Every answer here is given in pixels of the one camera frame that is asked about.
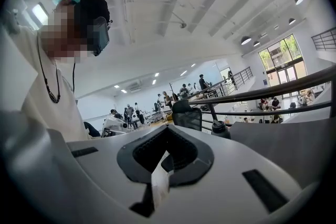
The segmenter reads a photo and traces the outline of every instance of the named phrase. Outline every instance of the black cord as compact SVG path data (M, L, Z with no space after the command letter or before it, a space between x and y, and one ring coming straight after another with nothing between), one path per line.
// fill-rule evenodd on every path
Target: black cord
M49 89L49 86L48 86L48 80L46 78L46 75L44 74L44 70L43 70L43 67L42 67L42 61L41 61L41 55L40 55L40 48L39 48L39 44L38 44L38 35L37 35L37 52L38 52L38 58L40 60L40 64L41 64L41 70L42 70L42 74L43 74L43 77L44 77L44 83L46 84L46 88L47 88L47 91L48 91L48 94L49 94L49 97L50 99L52 100L52 102L54 103L58 103L59 100L61 99L61 95L59 94L59 83L58 83L58 75L57 75L57 65L56 65L56 62L55 62L55 66L56 66L56 79L57 79L57 89L58 89L58 95L57 95L57 99L55 98L54 94L51 92L51 90Z
M73 63L73 70L72 70L72 89L73 92L75 93L75 66L76 63Z

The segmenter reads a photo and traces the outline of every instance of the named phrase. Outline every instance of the white ceiling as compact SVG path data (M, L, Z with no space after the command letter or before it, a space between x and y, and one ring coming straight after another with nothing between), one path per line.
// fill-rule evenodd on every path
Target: white ceiling
M39 1L52 11L51 0ZM80 95L138 77L145 81L154 70L172 70L184 62L248 53L260 34L267 32L268 37L260 41L268 42L295 25L288 25L290 17L297 22L304 19L310 0L299 6L294 0L106 1L113 19L110 43L101 56L78 66ZM178 17L187 27L180 29ZM245 35L253 40L241 46ZM90 87L85 86L88 79L94 81Z

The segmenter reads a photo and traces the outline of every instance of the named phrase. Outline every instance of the office chair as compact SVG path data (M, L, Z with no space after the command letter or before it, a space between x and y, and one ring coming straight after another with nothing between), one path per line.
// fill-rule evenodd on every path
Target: office chair
M191 108L188 99L176 102L172 111L175 125L202 130L202 112L199 108Z

